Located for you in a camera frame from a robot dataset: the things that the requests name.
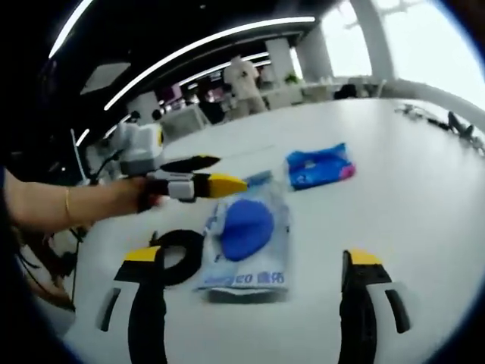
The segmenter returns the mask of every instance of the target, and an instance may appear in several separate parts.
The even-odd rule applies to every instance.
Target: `white pillar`
[[[318,82],[321,78],[332,77],[332,65],[320,23],[299,42],[296,53],[305,81]]]
[[[137,111],[140,114],[139,125],[154,123],[155,121],[152,117],[154,110],[160,110],[160,105],[154,92],[144,93],[128,102],[128,112]]]
[[[284,86],[286,76],[289,73],[295,73],[291,55],[289,54],[288,40],[286,38],[268,40],[266,41],[266,48],[270,54],[276,82],[279,86]]]
[[[371,60],[372,75],[383,80],[396,78],[386,32],[372,0],[350,0],[361,25]]]

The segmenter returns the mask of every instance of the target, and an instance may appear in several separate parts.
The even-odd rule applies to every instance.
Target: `ceiling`
[[[136,94],[160,86],[171,86],[193,74],[224,63],[230,48],[242,55],[263,52],[264,41],[288,36],[296,41],[312,24],[284,24],[250,30],[211,42],[172,62],[131,89],[109,111],[105,104],[135,76],[163,57],[199,39],[222,30],[279,17],[320,17],[334,0],[268,0],[222,2],[221,0],[93,0],[75,23],[63,46],[48,62],[49,52],[66,19],[78,6],[76,0],[50,0],[29,5],[29,17],[18,22],[11,43],[11,69],[15,74],[9,87],[23,106],[16,108],[11,123],[12,151],[31,149],[41,162],[29,163],[31,174],[39,175],[63,155],[74,160],[69,129],[78,137],[86,128],[90,144],[124,116],[125,102]],[[13,14],[24,14],[22,4]],[[127,62],[130,67],[109,87],[80,95],[91,73],[100,65]],[[26,127],[35,131],[25,133]],[[20,169],[25,169],[26,162]]]

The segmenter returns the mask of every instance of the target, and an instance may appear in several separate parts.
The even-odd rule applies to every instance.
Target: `human arm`
[[[109,185],[70,187],[67,193],[66,187],[23,182],[5,170],[5,201],[15,223],[35,231],[55,233],[91,221],[135,213],[145,181],[133,178]]]

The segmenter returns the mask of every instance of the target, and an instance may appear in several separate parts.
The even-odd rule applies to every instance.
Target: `white tabletop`
[[[422,362],[452,333],[485,273],[485,161],[455,136],[395,113],[401,104],[353,99],[285,108],[169,145],[169,158],[218,155],[223,160],[210,171],[247,177],[281,166],[295,149],[345,142],[357,168],[350,180],[286,196],[293,215],[286,302],[208,303],[192,292],[196,277],[167,290],[171,364],[337,363],[342,252],[353,247],[381,258],[417,302],[413,327],[390,348],[389,362]],[[131,302],[120,296],[109,333],[95,328],[124,254],[146,246],[153,230],[202,231],[213,203],[171,200],[156,211],[98,223],[80,250],[77,322],[67,342],[90,362],[128,364]]]

